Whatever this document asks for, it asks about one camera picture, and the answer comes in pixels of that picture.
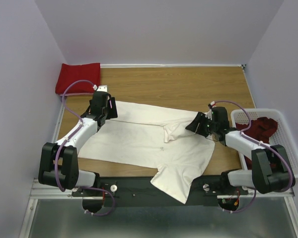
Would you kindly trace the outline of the white t-shirt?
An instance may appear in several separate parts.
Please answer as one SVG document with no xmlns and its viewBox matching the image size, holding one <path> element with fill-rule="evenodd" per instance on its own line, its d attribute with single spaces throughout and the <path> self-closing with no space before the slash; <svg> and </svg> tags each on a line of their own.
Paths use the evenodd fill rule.
<svg viewBox="0 0 298 238">
<path fill-rule="evenodd" d="M 185 204 L 193 180 L 207 168 L 215 143 L 186 130 L 197 112 L 118 101 L 79 157 L 155 168 L 151 184 Z"/>
</svg>

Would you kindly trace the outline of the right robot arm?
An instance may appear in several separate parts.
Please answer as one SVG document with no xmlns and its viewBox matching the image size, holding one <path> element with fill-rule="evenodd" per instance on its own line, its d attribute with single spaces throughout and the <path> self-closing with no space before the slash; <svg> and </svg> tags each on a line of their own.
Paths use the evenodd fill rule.
<svg viewBox="0 0 298 238">
<path fill-rule="evenodd" d="M 261 194 L 284 192 L 293 187 L 296 179 L 286 149 L 270 145 L 247 136 L 230 126 L 224 107 L 213 107 L 211 117 L 199 112 L 186 130 L 203 137 L 214 136 L 222 145 L 232 148 L 249 158 L 249 170 L 231 170 L 221 174 L 219 190 L 232 193 L 236 187 L 248 187 Z"/>
</svg>

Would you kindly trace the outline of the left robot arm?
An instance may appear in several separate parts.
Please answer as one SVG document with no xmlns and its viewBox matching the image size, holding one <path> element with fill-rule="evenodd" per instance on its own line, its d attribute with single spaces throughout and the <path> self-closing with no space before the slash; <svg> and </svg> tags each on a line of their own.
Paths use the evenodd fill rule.
<svg viewBox="0 0 298 238">
<path fill-rule="evenodd" d="M 61 191 L 83 187 L 88 195 L 96 195 L 100 191 L 99 174 L 80 170 L 78 153 L 107 119 L 117 117 L 115 98 L 107 92 L 94 92 L 76 126 L 62 139 L 43 146 L 38 181 Z"/>
</svg>

